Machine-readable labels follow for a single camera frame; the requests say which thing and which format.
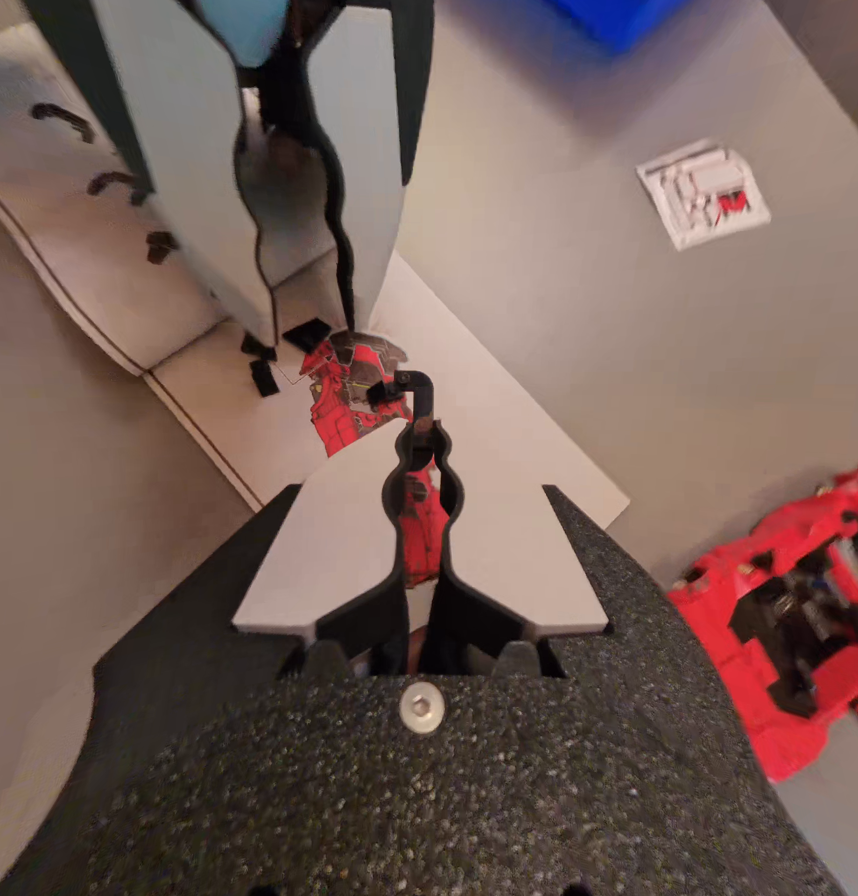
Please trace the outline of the black lego arch piece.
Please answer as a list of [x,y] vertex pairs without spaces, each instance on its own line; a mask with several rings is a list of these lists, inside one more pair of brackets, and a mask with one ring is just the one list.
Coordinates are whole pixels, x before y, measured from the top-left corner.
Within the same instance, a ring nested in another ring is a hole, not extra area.
[[435,386],[432,379],[423,372],[399,370],[393,382],[400,393],[412,393],[415,439],[429,439],[435,422]]

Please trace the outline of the lego sticker sheet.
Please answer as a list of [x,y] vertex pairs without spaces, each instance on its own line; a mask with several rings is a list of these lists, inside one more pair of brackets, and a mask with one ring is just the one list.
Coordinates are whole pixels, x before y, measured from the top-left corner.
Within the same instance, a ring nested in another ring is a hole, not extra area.
[[771,223],[750,165],[722,141],[694,141],[635,173],[677,251]]

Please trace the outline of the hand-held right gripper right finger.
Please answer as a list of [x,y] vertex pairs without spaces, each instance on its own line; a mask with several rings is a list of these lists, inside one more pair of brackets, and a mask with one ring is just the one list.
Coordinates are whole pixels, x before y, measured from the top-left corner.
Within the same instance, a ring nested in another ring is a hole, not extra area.
[[609,619],[545,487],[590,470],[556,426],[435,423],[449,514],[433,624],[455,637],[604,632]]

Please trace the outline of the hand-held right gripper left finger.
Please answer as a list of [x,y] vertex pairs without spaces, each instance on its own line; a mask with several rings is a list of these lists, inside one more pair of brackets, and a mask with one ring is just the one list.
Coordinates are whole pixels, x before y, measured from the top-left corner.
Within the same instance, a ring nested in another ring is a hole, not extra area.
[[319,621],[391,574],[397,535],[382,487],[407,424],[390,421],[306,479],[235,612],[237,630],[315,639]]

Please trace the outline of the blue plastic storage bin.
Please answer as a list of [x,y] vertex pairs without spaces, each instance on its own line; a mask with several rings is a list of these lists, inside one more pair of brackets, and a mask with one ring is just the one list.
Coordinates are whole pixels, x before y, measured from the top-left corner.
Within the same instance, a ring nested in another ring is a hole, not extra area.
[[611,54],[622,54],[655,32],[688,1],[550,1]]

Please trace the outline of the red lego car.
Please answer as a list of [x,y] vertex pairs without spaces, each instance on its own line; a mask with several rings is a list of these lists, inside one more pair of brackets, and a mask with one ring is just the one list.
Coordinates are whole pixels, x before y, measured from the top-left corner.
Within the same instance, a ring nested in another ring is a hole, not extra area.
[[766,778],[858,717],[858,466],[700,556],[668,597],[717,669]]

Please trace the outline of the lego instruction booklet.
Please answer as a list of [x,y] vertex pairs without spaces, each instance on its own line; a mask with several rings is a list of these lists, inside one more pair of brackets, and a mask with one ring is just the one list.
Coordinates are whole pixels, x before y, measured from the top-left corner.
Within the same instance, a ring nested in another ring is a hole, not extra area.
[[[311,422],[329,363],[302,367],[284,342],[270,365],[279,394],[260,398],[241,327],[173,252],[146,260],[164,229],[155,202],[87,184],[121,167],[103,129],[31,22],[0,32],[0,223],[57,304],[109,357],[141,376],[253,509],[326,460]],[[472,522],[540,507],[559,487],[606,528],[629,499],[582,452],[401,257],[393,252],[366,325],[435,383],[450,463],[478,505]]]

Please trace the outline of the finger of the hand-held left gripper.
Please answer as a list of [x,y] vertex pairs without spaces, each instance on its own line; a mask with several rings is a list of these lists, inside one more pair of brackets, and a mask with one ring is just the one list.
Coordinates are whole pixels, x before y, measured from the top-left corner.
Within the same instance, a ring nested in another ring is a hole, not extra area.
[[100,30],[155,187],[155,202],[200,285],[244,330],[278,341],[260,230],[238,183],[244,122],[233,59],[174,1],[96,1]]
[[365,330],[408,184],[407,4],[286,4],[257,70],[260,120],[315,151],[348,330]]

